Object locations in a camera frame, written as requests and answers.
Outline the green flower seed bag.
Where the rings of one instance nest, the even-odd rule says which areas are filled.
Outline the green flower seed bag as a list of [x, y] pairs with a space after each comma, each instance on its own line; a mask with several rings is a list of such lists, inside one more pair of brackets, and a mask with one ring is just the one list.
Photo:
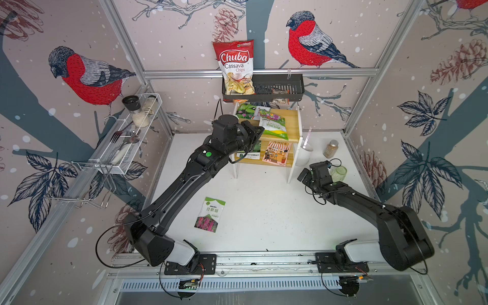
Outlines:
[[288, 141], [286, 120], [284, 117], [271, 112], [262, 113], [259, 126], [265, 128], [264, 135], [270, 135]]

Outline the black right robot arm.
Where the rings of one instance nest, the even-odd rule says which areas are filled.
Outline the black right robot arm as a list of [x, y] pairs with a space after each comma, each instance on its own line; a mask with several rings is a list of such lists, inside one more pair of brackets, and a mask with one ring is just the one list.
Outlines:
[[377, 247], [380, 257], [397, 271], [405, 271], [435, 255], [435, 250], [421, 221], [410, 207], [395, 207], [380, 203], [350, 187], [334, 182], [329, 161], [322, 161], [303, 169], [297, 180], [310, 189], [314, 198], [343, 207], [378, 231]]

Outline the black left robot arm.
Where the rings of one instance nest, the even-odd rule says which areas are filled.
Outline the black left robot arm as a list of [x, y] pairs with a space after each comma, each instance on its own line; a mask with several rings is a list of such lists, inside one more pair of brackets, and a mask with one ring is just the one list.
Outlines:
[[212, 123], [213, 131], [191, 154], [182, 173], [147, 208], [125, 217], [123, 227], [129, 244], [151, 266], [176, 263], [195, 272], [200, 252], [188, 241], [167, 235], [171, 223], [190, 199], [213, 179], [238, 151], [250, 152], [263, 135], [263, 127], [225, 114]]

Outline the green white purple seed bag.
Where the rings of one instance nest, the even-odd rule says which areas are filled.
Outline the green white purple seed bag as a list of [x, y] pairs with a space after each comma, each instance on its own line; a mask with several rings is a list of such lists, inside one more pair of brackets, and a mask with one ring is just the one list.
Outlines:
[[206, 197], [194, 227], [200, 230], [215, 233], [225, 206], [226, 202], [223, 200]]

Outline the mimosa seed bag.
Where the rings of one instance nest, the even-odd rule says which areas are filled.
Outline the mimosa seed bag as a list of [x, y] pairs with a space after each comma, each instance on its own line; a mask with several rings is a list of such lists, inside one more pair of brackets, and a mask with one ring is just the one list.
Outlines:
[[240, 104], [236, 110], [236, 116], [240, 119], [255, 119], [257, 107], [252, 104]]

